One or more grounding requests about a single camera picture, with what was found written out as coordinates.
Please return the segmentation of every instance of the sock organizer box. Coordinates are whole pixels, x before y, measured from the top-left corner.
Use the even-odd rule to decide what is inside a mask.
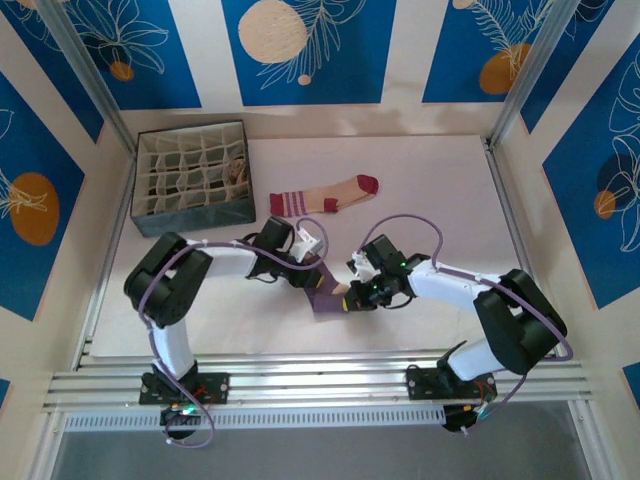
[[[140,133],[131,219],[144,237],[255,222],[243,123]]]

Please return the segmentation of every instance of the metal rail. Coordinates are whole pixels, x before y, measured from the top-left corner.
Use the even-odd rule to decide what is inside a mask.
[[[45,411],[114,408],[150,409],[137,405],[140,376],[151,357],[91,357],[85,347],[76,372],[56,373]],[[228,407],[328,407],[415,404],[405,387],[410,364],[434,367],[444,350],[354,354],[206,355],[202,372],[231,374]],[[496,374],[498,394],[509,392],[520,377]],[[514,397],[516,401],[586,400],[591,391],[577,361],[540,363]],[[425,402],[446,405],[460,399]]]

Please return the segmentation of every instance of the white line drawing of leaves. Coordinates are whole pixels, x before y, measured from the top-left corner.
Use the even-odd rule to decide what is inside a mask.
[[[51,50],[60,51],[58,44],[55,42],[49,29],[34,9],[25,7],[18,0],[3,0],[11,13],[22,23],[26,32],[36,40],[41,41]]]
[[[541,0],[537,7],[533,0],[522,15],[516,16],[511,0],[475,0],[468,10],[476,15],[482,35],[493,43],[494,50],[504,52],[509,59],[510,76],[515,78],[522,64],[524,44],[540,28],[555,0]]]
[[[345,5],[354,0],[293,0],[291,7],[304,22],[307,42],[298,55],[286,62],[263,64],[258,76],[266,77],[260,90],[264,90],[282,78],[291,83],[301,75],[313,77],[324,63],[331,60],[331,50],[340,51],[339,25],[344,25],[358,15],[367,0],[358,0],[356,8],[347,16]]]
[[[632,202],[631,207],[626,208],[620,216],[620,226],[622,228],[622,245],[620,251],[630,253],[640,247],[640,204],[638,200]]]
[[[13,120],[13,114],[11,110],[5,108],[0,109],[0,140],[6,135],[11,128],[11,121]]]
[[[607,9],[607,5],[609,4],[609,0],[604,0],[604,2],[600,5],[598,5],[597,7],[591,7],[590,5],[587,5],[583,2],[580,2],[580,7],[582,7],[583,9],[587,9],[587,10],[592,10],[592,11],[597,11],[597,15],[593,18],[587,18],[585,17],[582,13],[580,13],[580,7],[578,7],[575,11],[575,13],[573,14],[573,17],[571,18],[571,20],[569,21],[569,25],[567,25],[567,28],[564,29],[564,32],[572,39],[575,40],[576,39],[576,31],[578,29],[578,23],[579,22],[584,22],[584,23],[594,23],[597,22],[600,17],[602,17],[602,15],[604,14],[604,11]]]
[[[618,134],[634,134],[640,128],[640,75],[636,64],[629,65],[609,114],[609,130]]]
[[[29,9],[17,0],[3,0],[34,38],[42,41],[52,50],[60,51],[51,38],[36,10]],[[150,68],[164,73],[164,61],[154,50],[169,39],[169,31],[157,25],[138,20],[140,7],[138,0],[69,0],[61,4],[78,35],[90,50],[97,50],[107,64],[113,60]],[[100,46],[121,47],[128,58],[105,57]]]
[[[622,196],[633,193],[633,199],[620,208],[609,209],[608,211],[622,213],[620,217],[620,228],[622,230],[622,244],[620,251],[629,253],[640,247],[640,160],[638,154],[640,152],[640,140],[634,135],[617,135],[612,140],[613,148],[618,157],[618,172],[611,178],[607,184],[606,190],[611,191],[610,187],[617,179],[622,180],[624,186],[618,188],[613,193],[615,200]]]
[[[0,109],[0,140],[9,132],[11,122],[15,112],[7,109]],[[46,212],[47,207],[42,202],[47,198],[47,194],[30,195],[16,188],[0,169],[0,219],[6,217],[12,209],[20,212],[21,207],[29,207],[34,210]]]

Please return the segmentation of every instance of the wire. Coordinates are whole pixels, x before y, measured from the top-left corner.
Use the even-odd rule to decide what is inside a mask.
[[[436,233],[438,234],[438,245],[436,246],[436,249],[433,251],[433,256],[431,257],[431,263],[435,267],[436,266],[436,258],[440,254],[440,250],[442,250],[442,245],[444,245],[444,234],[442,233],[442,230],[440,230],[440,227],[438,227],[431,220],[429,220],[428,218],[425,218],[425,217],[421,217],[420,215],[415,215],[413,213],[398,213],[396,215],[390,215],[388,217],[383,218],[382,220],[380,220],[376,224],[374,224],[373,227],[371,227],[371,229],[369,229],[369,231],[367,232],[367,235],[364,237],[364,240],[362,241],[362,243],[358,247],[358,250],[356,250],[356,253],[360,253],[362,251],[362,247],[364,247],[367,244],[367,242],[369,241],[369,237],[371,237],[371,235],[376,230],[376,228],[378,228],[383,223],[388,222],[389,220],[396,219],[396,218],[414,218],[416,220],[420,220],[421,222],[425,222],[425,223],[429,224],[436,231]]]
[[[551,333],[553,333],[553,335],[558,339],[558,342],[560,342],[562,344],[562,346],[564,347],[564,349],[566,350],[567,353],[566,353],[566,355],[563,355],[563,356],[554,355],[554,356],[551,356],[551,357],[547,357],[547,358],[544,358],[542,361],[547,361],[547,362],[568,362],[569,360],[571,360],[573,358],[573,349],[571,348],[571,345],[569,345],[569,342],[567,341],[566,337],[562,334],[562,332],[560,332],[560,330],[558,330],[558,328],[553,324],[553,322],[551,322],[551,320],[549,320],[547,317],[545,317],[540,311],[538,311],[533,305],[531,305],[529,302],[527,302],[524,298],[519,296],[517,293],[512,292],[508,288],[503,287],[499,283],[493,282],[493,281],[491,281],[489,279],[482,278],[482,277],[476,278],[475,275],[472,275],[470,273],[461,272],[461,271],[458,271],[458,270],[453,270],[453,269],[442,267],[442,266],[438,265],[437,264],[437,258],[438,258],[438,255],[440,254],[440,251],[442,250],[442,246],[444,245],[444,234],[442,233],[442,230],[440,229],[440,227],[438,227],[434,222],[432,222],[431,220],[429,220],[429,219],[427,219],[425,217],[421,217],[420,215],[414,215],[412,213],[400,213],[400,214],[390,215],[390,216],[388,216],[386,218],[383,218],[382,220],[380,220],[379,222],[374,224],[373,227],[371,227],[371,229],[369,230],[369,232],[365,236],[364,240],[362,241],[362,243],[358,247],[357,252],[360,252],[362,250],[362,247],[364,247],[367,244],[367,242],[369,241],[369,237],[371,237],[371,234],[375,231],[376,228],[378,228],[383,223],[388,222],[389,220],[393,220],[395,218],[414,218],[416,220],[420,220],[420,221],[422,221],[424,223],[427,223],[428,225],[430,225],[436,231],[436,233],[438,234],[438,245],[436,246],[436,249],[434,250],[433,255],[431,256],[431,264],[434,266],[434,268],[436,269],[437,272],[446,273],[447,275],[451,275],[451,276],[454,276],[454,277],[462,278],[462,279],[465,279],[465,280],[471,280],[473,282],[476,282],[476,283],[479,283],[479,284],[482,284],[482,285],[486,285],[488,287],[500,290],[502,293],[504,293],[505,295],[510,297],[512,300],[517,302],[524,310],[527,310],[538,321],[540,321],[545,327],[547,327],[549,329],[549,331]],[[494,409],[491,410],[490,413],[491,414],[495,413],[497,410],[502,408],[509,400],[511,400],[511,398],[516,394],[516,392],[518,390],[520,390],[520,387],[522,387],[522,385],[524,384],[526,379],[527,379],[527,376],[523,375],[522,378],[520,379],[520,381],[517,383],[517,385],[513,388],[513,390],[511,390],[502,399],[502,401]],[[464,431],[465,435],[466,435],[466,433],[468,431],[472,430],[473,428],[477,427],[478,425],[479,425],[479,423],[476,422],[472,427],[466,429]]]
[[[277,278],[274,278],[273,280],[265,280],[264,278],[260,278],[260,277],[253,277],[253,278],[250,278],[249,280],[257,280],[259,282],[266,283],[267,285],[271,285],[272,283],[276,283],[278,281]]]
[[[320,258],[316,262],[314,262],[314,263],[312,263],[310,265],[293,265],[291,263],[285,262],[284,260],[281,260],[280,258],[276,257],[275,255],[271,254],[270,252],[267,252],[266,250],[262,250],[260,248],[253,247],[251,245],[243,245],[241,243],[230,243],[230,242],[206,242],[206,241],[204,241],[204,242],[199,242],[199,243],[194,243],[194,244],[191,244],[191,245],[187,245],[182,250],[180,250],[178,253],[176,253],[173,257],[171,257],[169,259],[169,261],[160,269],[158,274],[153,278],[153,280],[149,284],[149,287],[147,287],[147,290],[142,295],[142,298],[140,299],[140,305],[138,306],[138,316],[140,317],[140,320],[142,320],[142,322],[147,327],[147,336],[149,337],[149,345],[151,346],[151,352],[153,353],[153,356],[154,356],[154,359],[155,359],[155,362],[156,362],[156,366],[160,369],[160,371],[162,373],[164,373],[164,375],[169,379],[169,381],[191,403],[193,403],[200,411],[202,411],[204,413],[204,416],[205,416],[206,420],[209,422],[209,426],[211,427],[210,430],[209,430],[209,437],[203,442],[195,443],[195,444],[187,444],[187,443],[184,443],[184,442],[176,442],[176,441],[174,441],[173,439],[171,439],[171,438],[169,438],[167,436],[166,441],[167,441],[167,443],[169,445],[175,445],[175,446],[178,446],[178,447],[190,448],[190,449],[206,447],[207,445],[209,445],[213,441],[215,427],[214,427],[213,418],[211,417],[211,414],[209,413],[208,409],[205,408],[205,406],[194,395],[192,395],[191,392],[189,392],[189,390],[187,390],[180,383],[180,381],[169,370],[169,367],[167,367],[167,365],[164,363],[164,361],[160,357],[160,352],[158,351],[158,346],[156,345],[156,340],[155,340],[155,338],[153,336],[153,326],[154,326],[153,320],[148,318],[146,313],[145,313],[145,307],[147,306],[147,302],[149,301],[149,297],[151,296],[153,291],[156,289],[156,287],[158,286],[158,284],[160,283],[162,278],[165,276],[165,274],[169,270],[171,270],[171,268],[176,264],[176,262],[178,260],[180,260],[187,253],[192,252],[193,250],[201,249],[201,248],[208,248],[208,247],[239,248],[240,250],[248,250],[250,252],[254,252],[254,253],[258,253],[260,255],[264,255],[265,257],[270,258],[274,262],[279,263],[280,265],[283,265],[283,266],[285,266],[287,268],[290,268],[292,270],[298,270],[298,271],[312,270],[312,269],[318,267],[320,264],[322,264],[324,262],[325,258],[327,257],[327,254],[329,252],[329,238],[328,238],[327,231],[325,230],[325,228],[320,224],[320,222],[318,222],[317,220],[314,220],[313,218],[303,217],[303,218],[299,219],[298,222],[296,223],[296,228],[298,228],[300,223],[302,223],[303,221],[308,221],[308,222],[311,222],[314,225],[316,225],[320,229],[320,231],[322,232],[322,236],[323,236],[323,240],[324,240],[324,251],[322,252],[322,255],[320,256]]]
[[[384,308],[385,310],[400,310],[401,308],[404,308],[407,305],[409,305],[412,301],[413,301],[413,297],[407,297],[407,301],[401,305],[396,305],[395,307],[382,307],[382,308]]]

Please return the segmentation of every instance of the white table surface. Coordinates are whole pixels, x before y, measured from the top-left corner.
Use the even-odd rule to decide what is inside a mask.
[[[439,260],[481,272],[517,267],[477,136],[268,139],[249,142],[257,223],[184,234],[228,241],[259,231],[269,193],[330,185],[373,175],[378,195],[337,214],[316,214],[330,238],[327,264],[339,280],[344,262],[379,219],[416,213],[444,231]],[[393,220],[379,229],[407,257],[431,254],[437,237],[421,222]],[[144,326],[123,293],[127,275],[154,244],[127,218],[91,346],[94,356],[149,355]],[[304,292],[242,278],[208,279],[187,316],[194,353],[335,353],[448,348],[482,334],[477,318],[436,300],[416,299],[398,311],[314,314]]]

